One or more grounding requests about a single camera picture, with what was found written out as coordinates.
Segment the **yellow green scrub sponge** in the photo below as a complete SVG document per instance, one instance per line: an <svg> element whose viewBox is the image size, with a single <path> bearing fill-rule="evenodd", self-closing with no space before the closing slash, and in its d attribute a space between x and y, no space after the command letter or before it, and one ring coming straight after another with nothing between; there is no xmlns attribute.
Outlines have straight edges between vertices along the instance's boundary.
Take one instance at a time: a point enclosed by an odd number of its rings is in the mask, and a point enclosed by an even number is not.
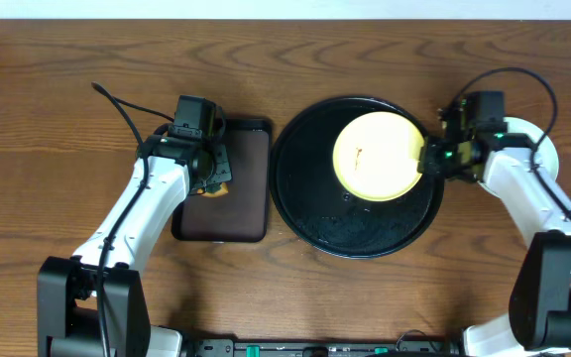
<svg viewBox="0 0 571 357"><path fill-rule="evenodd" d="M197 193L207 198L216 198L226 195L229 192L226 182L216 183L209 185L205 188L201 188Z"/></svg>

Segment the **light blue plate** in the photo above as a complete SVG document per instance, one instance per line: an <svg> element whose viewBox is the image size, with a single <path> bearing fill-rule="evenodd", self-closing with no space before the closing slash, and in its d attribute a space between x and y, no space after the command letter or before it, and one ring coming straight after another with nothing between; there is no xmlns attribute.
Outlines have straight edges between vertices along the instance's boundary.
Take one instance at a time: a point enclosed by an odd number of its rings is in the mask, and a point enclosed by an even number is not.
<svg viewBox="0 0 571 357"><path fill-rule="evenodd" d="M537 142L543 134L542 129L524 119L507 116L504 120L508 124L509 133L526 134L533 142ZM541 143L538 155L549 175L553 179L557 179L559 174L559 157L554 144L549 138L544 139Z"/></svg>

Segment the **yellow plate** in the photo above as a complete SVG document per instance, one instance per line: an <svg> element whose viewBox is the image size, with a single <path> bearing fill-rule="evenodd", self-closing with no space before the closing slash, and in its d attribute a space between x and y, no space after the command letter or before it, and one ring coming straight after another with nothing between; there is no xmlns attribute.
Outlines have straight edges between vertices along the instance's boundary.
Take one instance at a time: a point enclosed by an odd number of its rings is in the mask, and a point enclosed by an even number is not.
<svg viewBox="0 0 571 357"><path fill-rule="evenodd" d="M338 135L334 173L358 198L381 202L409 192L421 179L417 166L424 135L408 118L392 112L357 117Z"/></svg>

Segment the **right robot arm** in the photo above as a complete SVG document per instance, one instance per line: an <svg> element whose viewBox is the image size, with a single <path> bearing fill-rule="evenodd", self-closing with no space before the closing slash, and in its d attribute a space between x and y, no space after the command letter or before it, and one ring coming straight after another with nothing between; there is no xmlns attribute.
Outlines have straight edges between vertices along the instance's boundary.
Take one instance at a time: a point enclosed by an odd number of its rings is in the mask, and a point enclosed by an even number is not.
<svg viewBox="0 0 571 357"><path fill-rule="evenodd" d="M440 113L442 137L420 151L421 173L478 182L506 208L527 247L508 312L462 334L471 356L571 353L571 199L548 165L548 134L512 130L500 91L461 94Z"/></svg>

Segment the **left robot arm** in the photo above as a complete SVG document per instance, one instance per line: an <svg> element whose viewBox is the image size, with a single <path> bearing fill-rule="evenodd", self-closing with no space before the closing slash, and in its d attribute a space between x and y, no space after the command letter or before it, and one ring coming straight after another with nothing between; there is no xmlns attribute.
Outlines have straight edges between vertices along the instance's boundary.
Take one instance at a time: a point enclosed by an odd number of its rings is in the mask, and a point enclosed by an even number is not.
<svg viewBox="0 0 571 357"><path fill-rule="evenodd" d="M225 130L220 106L183 95L166 125L138 138L130 181L101 225L39 269L39 355L180 355L181 333L150 322L141 275L173 212L231 179Z"/></svg>

